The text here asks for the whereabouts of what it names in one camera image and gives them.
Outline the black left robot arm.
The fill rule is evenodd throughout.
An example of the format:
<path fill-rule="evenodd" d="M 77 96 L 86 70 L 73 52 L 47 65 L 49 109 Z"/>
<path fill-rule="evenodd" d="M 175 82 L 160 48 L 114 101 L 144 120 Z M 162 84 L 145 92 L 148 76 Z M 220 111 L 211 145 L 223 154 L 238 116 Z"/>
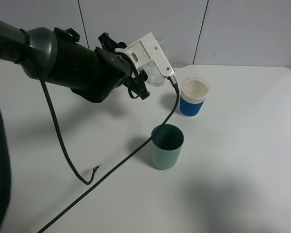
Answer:
<path fill-rule="evenodd" d="M 108 33 L 98 39 L 102 47 L 90 50 L 79 44 L 80 35 L 72 28 L 26 31 L 0 21 L 0 58 L 21 65 L 32 79 L 68 87 L 89 102 L 103 102 L 121 85 L 132 99 L 149 97 L 146 73 L 138 74 L 128 56 L 115 51 L 126 44 Z"/>

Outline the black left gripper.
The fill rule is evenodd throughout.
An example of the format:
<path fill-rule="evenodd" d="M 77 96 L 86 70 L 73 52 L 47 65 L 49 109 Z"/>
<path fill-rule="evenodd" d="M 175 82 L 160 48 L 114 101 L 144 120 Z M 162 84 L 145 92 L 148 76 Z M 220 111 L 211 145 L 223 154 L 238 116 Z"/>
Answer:
<path fill-rule="evenodd" d="M 150 93 L 146 88 L 148 79 L 146 72 L 142 70 L 136 78 L 132 78 L 131 61 L 113 53 L 115 49 L 125 49 L 127 45 L 124 42 L 115 42 L 108 33 L 101 34 L 98 40 L 102 49 L 94 50 L 94 66 L 89 80 L 84 87 L 71 91 L 89 102 L 100 103 L 123 84 L 132 99 L 148 98 Z"/>

